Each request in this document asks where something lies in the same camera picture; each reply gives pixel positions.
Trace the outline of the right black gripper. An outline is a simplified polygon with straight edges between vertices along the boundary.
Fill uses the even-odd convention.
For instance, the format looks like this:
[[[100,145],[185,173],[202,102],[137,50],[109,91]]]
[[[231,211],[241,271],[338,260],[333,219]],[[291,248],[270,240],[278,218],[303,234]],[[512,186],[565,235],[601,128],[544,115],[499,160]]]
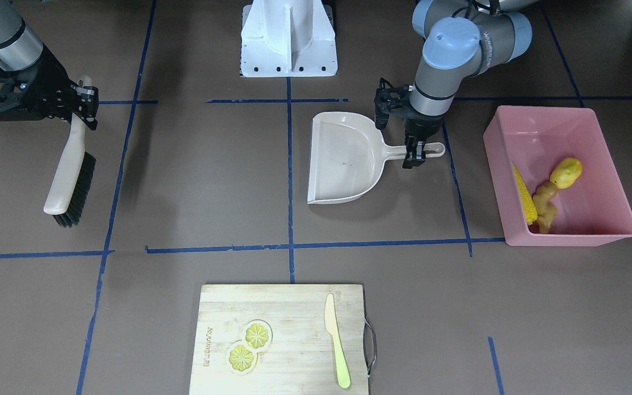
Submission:
[[[87,75],[69,78],[47,47],[30,67],[5,71],[0,60],[0,122],[81,119],[96,130],[99,90]]]

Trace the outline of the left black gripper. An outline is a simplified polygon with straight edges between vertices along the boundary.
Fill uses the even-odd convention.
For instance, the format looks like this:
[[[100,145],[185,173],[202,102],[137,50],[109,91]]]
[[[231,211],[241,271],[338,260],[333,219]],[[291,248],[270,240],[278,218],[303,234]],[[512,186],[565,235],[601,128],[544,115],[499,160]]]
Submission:
[[[380,78],[375,93],[375,127],[383,131],[391,116],[404,121],[406,155],[402,168],[410,170],[426,161],[425,145],[442,126],[442,115],[424,115],[411,104],[409,86],[394,87],[386,78]]]

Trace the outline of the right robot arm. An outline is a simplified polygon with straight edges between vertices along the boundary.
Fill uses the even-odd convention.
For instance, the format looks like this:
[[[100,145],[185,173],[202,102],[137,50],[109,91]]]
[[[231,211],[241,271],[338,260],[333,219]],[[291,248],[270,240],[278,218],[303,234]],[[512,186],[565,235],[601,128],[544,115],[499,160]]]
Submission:
[[[0,122],[76,116],[95,130],[98,106],[98,88],[72,80],[13,5],[0,1]]]

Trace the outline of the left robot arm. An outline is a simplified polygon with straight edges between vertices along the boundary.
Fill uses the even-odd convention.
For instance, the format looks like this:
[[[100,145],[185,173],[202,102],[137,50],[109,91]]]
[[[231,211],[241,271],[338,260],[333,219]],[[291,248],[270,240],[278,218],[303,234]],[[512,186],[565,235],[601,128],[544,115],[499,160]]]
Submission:
[[[404,168],[426,160],[427,140],[439,132],[465,78],[476,77],[524,54],[533,30],[522,10],[531,1],[419,1],[412,27],[424,39],[412,85],[394,87],[381,78],[375,127],[391,116],[404,121]]]

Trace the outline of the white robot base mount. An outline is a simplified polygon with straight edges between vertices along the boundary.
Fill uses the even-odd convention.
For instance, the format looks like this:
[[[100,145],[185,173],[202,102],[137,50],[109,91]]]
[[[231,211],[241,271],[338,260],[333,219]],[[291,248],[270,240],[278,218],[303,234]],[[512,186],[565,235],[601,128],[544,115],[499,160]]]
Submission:
[[[247,78],[331,77],[338,71],[329,1],[253,1],[242,9],[239,71]]]

